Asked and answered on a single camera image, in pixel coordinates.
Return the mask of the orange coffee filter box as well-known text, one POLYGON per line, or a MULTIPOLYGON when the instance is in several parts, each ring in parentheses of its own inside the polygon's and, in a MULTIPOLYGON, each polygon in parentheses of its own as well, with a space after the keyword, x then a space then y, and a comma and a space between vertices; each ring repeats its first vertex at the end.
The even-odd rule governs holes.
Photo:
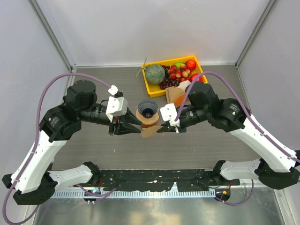
POLYGON ((179 106, 181 105, 182 102, 186 102, 186 100, 184 101, 184 96, 186 94, 186 88, 191 84, 190 81, 186 80, 183 81, 179 84, 178 87, 175 88, 175 101, 174 104, 175 106, 179 106))

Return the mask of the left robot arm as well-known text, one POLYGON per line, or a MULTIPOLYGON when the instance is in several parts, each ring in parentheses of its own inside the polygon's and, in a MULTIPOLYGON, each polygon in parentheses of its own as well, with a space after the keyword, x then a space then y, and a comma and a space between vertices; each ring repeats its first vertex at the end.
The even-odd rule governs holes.
POLYGON ((58 151, 72 135, 82 128, 82 122, 108 126, 110 135, 141 132, 141 121, 128 108, 121 92, 109 97, 107 105, 97 103, 96 86, 91 81, 79 80, 68 87, 63 103, 46 112, 39 124, 39 139, 26 157, 31 157, 20 177, 18 169, 4 175, 2 182, 16 192, 13 199, 18 205, 40 205, 59 190, 77 185, 91 187, 100 183, 101 172, 92 162, 65 171, 49 171, 48 167, 58 151))

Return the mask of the orange glass carafe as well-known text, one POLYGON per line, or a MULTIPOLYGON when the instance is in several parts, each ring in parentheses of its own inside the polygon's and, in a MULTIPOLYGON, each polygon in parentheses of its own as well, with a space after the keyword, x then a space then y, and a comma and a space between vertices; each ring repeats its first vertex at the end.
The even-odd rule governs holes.
POLYGON ((152 123, 152 124, 142 124, 142 129, 146 129, 146 128, 150 128, 150 127, 153 127, 153 126, 156 126, 157 123, 152 123))

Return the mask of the blue plastic dripper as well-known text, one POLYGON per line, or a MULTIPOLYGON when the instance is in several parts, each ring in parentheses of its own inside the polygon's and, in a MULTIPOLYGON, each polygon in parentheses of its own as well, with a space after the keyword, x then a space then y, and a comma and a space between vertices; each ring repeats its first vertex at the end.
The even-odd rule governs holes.
POLYGON ((155 101, 143 100, 137 109, 145 118, 150 118, 158 111, 158 105, 155 101))

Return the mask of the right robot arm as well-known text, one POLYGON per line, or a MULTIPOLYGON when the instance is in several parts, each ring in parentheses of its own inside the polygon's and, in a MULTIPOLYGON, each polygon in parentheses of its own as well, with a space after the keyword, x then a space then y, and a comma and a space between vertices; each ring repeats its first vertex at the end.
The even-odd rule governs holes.
POLYGON ((195 82, 186 88, 189 105, 173 103, 159 109, 162 132, 184 133, 187 128, 207 121, 212 127, 242 140, 260 159, 245 162, 219 160, 212 179, 218 185, 236 179, 258 180, 269 188, 281 190, 300 180, 300 152, 289 149, 267 132, 237 99, 219 99, 208 83, 195 82))

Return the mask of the brown paper coffee filter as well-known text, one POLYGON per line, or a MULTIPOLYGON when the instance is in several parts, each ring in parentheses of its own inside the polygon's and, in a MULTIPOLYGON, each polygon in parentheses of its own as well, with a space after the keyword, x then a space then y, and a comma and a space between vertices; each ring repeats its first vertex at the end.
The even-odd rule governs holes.
POLYGON ((143 128, 141 131, 142 138, 149 138, 158 133, 158 130, 161 129, 162 126, 154 125, 152 127, 143 128))

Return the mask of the wooden ring collar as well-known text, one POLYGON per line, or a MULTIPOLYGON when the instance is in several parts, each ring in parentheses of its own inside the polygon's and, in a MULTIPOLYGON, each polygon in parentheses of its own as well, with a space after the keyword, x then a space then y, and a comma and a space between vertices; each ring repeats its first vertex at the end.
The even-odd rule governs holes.
POLYGON ((143 125, 156 124, 159 120, 158 112, 156 112, 152 117, 145 118, 138 110, 136 110, 136 117, 142 122, 143 125))

